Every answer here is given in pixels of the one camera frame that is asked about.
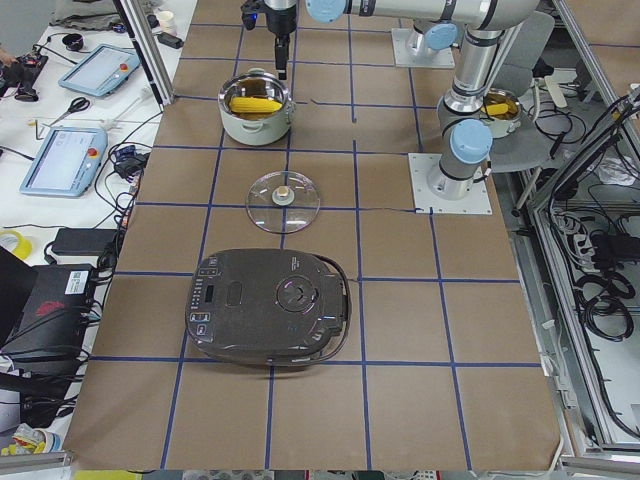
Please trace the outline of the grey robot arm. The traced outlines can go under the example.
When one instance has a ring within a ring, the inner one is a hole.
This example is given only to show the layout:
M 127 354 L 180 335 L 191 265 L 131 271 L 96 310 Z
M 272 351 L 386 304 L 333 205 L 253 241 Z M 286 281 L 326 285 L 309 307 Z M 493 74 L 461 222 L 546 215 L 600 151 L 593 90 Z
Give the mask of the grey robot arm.
M 265 0 L 268 30 L 274 35 L 274 58 L 278 78 L 287 79 L 290 37 L 297 28 L 296 0 Z
M 439 163 L 427 184 L 440 198 L 457 201 L 473 184 L 476 170 L 487 160 L 493 140 L 478 119 L 484 94 L 511 47 L 503 34 L 517 29 L 535 10 L 535 1 L 308 1 L 310 16 L 329 23 L 344 14 L 360 17 L 451 21 L 465 26 L 461 56 L 452 85 L 437 113 L 443 138 Z

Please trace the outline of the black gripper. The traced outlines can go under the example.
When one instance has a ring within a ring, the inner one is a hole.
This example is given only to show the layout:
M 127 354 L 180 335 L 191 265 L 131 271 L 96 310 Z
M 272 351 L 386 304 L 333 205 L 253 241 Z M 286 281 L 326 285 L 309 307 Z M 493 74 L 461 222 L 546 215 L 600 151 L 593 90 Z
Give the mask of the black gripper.
M 282 81 L 287 80 L 287 65 L 289 61 L 290 35 L 276 35 L 274 39 L 274 56 L 275 67 L 278 72 L 278 78 Z

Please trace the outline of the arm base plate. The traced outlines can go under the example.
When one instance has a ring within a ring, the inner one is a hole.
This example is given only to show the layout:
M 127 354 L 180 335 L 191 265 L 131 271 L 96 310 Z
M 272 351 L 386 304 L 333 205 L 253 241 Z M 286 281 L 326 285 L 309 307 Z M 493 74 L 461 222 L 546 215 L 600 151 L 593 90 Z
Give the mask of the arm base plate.
M 491 215 L 486 179 L 480 166 L 474 176 L 453 180 L 440 169 L 441 154 L 410 153 L 414 210 L 421 214 Z
M 419 33 L 415 29 L 391 31 L 394 61 L 397 67 L 453 69 L 451 46 L 458 36 L 455 24 L 436 24 Z

